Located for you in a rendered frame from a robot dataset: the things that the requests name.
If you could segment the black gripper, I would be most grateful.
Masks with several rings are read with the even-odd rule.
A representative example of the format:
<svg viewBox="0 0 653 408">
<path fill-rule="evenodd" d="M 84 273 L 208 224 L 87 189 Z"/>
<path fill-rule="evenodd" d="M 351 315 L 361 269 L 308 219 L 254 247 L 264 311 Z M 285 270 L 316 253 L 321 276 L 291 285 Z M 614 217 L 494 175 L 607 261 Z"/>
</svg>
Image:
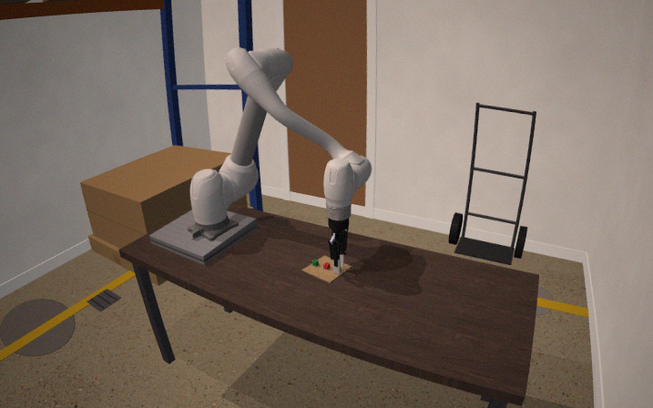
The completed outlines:
<svg viewBox="0 0 653 408">
<path fill-rule="evenodd" d="M 333 260 L 333 273 L 340 274 L 341 266 L 342 270 L 344 269 L 344 255 L 346 255 L 344 251 L 346 251 L 347 247 L 349 219 L 341 221 L 329 219 L 329 227 L 332 229 L 332 238 L 328 239 L 328 242 L 330 245 L 331 260 Z"/>
</svg>

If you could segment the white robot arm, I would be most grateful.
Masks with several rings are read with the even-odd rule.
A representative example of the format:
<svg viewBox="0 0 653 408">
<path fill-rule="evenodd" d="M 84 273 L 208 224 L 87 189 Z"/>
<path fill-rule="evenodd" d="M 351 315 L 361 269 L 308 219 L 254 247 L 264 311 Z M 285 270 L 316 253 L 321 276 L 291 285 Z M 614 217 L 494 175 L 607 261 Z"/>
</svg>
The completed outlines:
<svg viewBox="0 0 653 408">
<path fill-rule="evenodd" d="M 228 52 L 225 62 L 231 77 L 248 97 L 232 155 L 226 157 L 219 172 L 203 169 L 191 180 L 190 201 L 196 223 L 188 231 L 193 238 L 202 236 L 213 241 L 239 226 L 237 221 L 228 219 L 227 209 L 232 202 L 250 193 L 258 182 L 259 172 L 252 159 L 267 112 L 331 155 L 323 180 L 326 215 L 337 221 L 348 219 L 356 189 L 371 176 L 371 163 L 344 148 L 281 101 L 276 91 L 292 70 L 291 55 L 275 47 L 249 52 L 237 47 Z"/>
</svg>

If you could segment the tan square mat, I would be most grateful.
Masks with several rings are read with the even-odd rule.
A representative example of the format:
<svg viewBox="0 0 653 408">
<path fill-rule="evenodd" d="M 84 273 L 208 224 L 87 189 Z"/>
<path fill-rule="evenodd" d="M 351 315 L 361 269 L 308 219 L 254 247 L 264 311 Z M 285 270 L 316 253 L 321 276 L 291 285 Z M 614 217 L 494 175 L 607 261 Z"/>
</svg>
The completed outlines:
<svg viewBox="0 0 653 408">
<path fill-rule="evenodd" d="M 331 283 L 335 279 L 337 279 L 339 276 L 341 276 L 345 271 L 350 269 L 352 266 L 347 265 L 344 263 L 344 269 L 341 271 L 340 274 L 333 273 L 333 260 L 327 256 L 323 256 L 318 259 L 319 265 L 317 267 L 309 265 L 308 267 L 304 268 L 302 271 L 309 273 L 310 275 L 317 277 L 323 281 L 327 281 Z M 328 270 L 323 268 L 323 264 L 325 262 L 330 263 L 330 268 Z"/>
</svg>

